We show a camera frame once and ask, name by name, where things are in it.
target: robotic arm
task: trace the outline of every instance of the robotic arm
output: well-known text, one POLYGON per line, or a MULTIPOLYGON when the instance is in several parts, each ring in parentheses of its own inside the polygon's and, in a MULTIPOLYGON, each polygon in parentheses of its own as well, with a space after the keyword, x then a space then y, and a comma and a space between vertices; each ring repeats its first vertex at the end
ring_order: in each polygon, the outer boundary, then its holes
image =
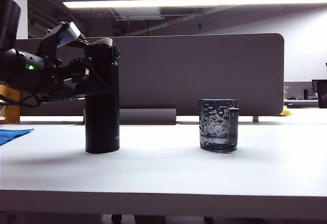
POLYGON ((89 44, 74 23, 61 22, 48 30, 31 54, 14 49, 20 8, 13 0, 0 0, 0 84, 29 95, 2 105, 38 106, 45 102, 85 97, 86 151, 104 153, 119 149, 119 50, 110 38, 89 44), (84 56, 60 67, 57 48, 84 49, 84 56), (25 103, 35 99, 35 104, 25 103))

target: white table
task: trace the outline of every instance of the white table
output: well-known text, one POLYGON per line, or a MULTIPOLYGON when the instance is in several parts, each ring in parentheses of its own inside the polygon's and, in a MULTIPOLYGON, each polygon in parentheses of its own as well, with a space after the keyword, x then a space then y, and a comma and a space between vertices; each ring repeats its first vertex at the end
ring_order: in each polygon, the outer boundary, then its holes
POLYGON ((241 118, 227 154, 198 125, 121 126, 106 154, 84 126, 1 126, 35 130, 0 147, 0 211, 327 219, 327 110, 292 112, 241 118))

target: ceiling light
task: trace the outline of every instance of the ceiling light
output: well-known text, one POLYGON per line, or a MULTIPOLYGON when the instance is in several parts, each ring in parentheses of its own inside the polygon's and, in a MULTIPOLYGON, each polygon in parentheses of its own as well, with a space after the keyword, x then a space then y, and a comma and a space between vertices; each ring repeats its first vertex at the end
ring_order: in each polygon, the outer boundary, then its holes
POLYGON ((327 0, 116 0, 64 2, 69 8, 215 7, 221 5, 325 4, 327 0))

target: floor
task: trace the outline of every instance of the floor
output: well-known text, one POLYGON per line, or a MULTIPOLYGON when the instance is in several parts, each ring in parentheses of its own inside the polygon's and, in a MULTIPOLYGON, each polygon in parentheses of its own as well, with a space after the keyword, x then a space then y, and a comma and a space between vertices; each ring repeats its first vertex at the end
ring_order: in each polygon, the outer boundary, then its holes
MULTIPOLYGON (((111 215, 103 216, 103 224, 111 224, 111 215)), ((135 224, 132 215, 123 215, 122 224, 135 224)), ((327 220, 262 220, 262 219, 236 219, 212 218, 205 221, 203 217, 192 216, 167 216, 165 224, 327 224, 327 220)))

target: clear glass mug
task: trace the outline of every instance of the clear glass mug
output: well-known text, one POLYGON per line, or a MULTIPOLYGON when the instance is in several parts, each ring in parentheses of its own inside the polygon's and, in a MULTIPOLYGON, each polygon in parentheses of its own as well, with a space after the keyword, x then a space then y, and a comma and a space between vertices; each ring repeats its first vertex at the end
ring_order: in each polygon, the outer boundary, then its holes
POLYGON ((200 99, 200 147, 215 152, 237 149, 239 107, 236 99, 200 99))

